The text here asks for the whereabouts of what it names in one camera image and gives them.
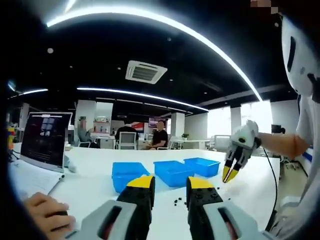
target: person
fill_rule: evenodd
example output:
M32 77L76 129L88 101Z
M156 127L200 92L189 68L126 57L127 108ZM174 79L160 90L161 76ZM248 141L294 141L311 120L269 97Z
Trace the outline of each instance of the person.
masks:
M313 145L313 158L296 214L276 216L270 230L282 240L314 239L320 223L320 58L316 47L301 28L283 16L284 66L289 83L301 95L300 117L295 134L259 133L257 137L264 148L291 159Z
M86 126L87 126L86 117L81 116L79 119L79 125L78 125L78 129L77 129L77 134L78 134L78 138L79 138L80 142L82 142L82 143L90 142L90 145L89 145L90 148L99 149L100 146L91 140L91 133L94 132L94 128L90 128L87 131Z
M133 128L131 126L130 122L127 120L124 121L124 126L120 127L118 129L118 131L116 131L116 135L114 137L116 141L119 141L121 132L135 133L135 140L138 141L138 139L139 139L139 135L138 135L137 130L135 128Z
M68 204L57 202L54 198L40 192L25 199L23 206L48 240L61 239L67 232L72 231L76 221L74 216L54 215L56 212L67 211Z
M156 123L157 131L154 132L151 144L146 146L147 150L166 148L168 146L168 134L165 131L165 121L160 120Z

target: potted plant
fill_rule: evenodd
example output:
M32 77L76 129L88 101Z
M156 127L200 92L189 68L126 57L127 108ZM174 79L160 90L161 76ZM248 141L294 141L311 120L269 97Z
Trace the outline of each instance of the potted plant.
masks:
M187 140L187 139L188 139L189 134L184 133L184 134L182 134L182 135L181 135L181 137L182 137L182 139L185 141L185 140Z

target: office floor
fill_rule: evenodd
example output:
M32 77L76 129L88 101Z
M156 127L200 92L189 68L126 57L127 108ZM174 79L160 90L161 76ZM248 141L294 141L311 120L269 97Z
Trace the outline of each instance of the office floor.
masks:
M278 200L275 209L279 208L279 204L281 203L282 199L286 196L295 196L300 197L303 193L307 182L307 176L304 171L300 168L298 164L296 165L296 170L291 167L288 169L281 165L280 167L280 175L281 179L279 181L278 186ZM291 216L295 213L294 207L287 207L283 214L285 216Z

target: black t-shirt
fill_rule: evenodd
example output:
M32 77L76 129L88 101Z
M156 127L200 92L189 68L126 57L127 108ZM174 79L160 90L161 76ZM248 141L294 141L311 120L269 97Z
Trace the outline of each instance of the black t-shirt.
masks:
M159 144L161 141L165 141L164 148L168 145L168 134L165 130L157 131L153 134L152 144Z
M114 136L114 138L119 141L120 138L120 133L121 132L129 132L129 133L136 133L135 134L135 140L139 139L139 135L136 129L134 129L132 126L122 126L118 129L118 131L116 131L116 135Z

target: seated person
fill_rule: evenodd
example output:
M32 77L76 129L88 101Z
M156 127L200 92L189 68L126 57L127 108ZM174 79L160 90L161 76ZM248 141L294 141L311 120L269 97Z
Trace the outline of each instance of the seated person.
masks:
M166 148L168 146L168 134L164 130L165 122L160 120L156 124L157 131L153 134L152 143L146 146L147 150Z
M93 149L99 149L100 146L95 143L92 142L91 140L91 133L94 131L94 128L90 128L88 131L86 129L86 125L87 125L87 120L86 117L80 117L79 119L79 125L78 125L78 138L80 140L80 142L84 143L84 142L90 142L91 144L89 145L89 148L93 148Z
M135 128L133 128L130 124L129 121L124 121L124 126L120 127L118 129L118 131L116 131L116 135L115 135L115 140L118 142L119 141L119 138L120 138L120 133L121 132L129 132L129 133L135 133L135 140L138 141L139 139L139 135L138 135L138 132Z

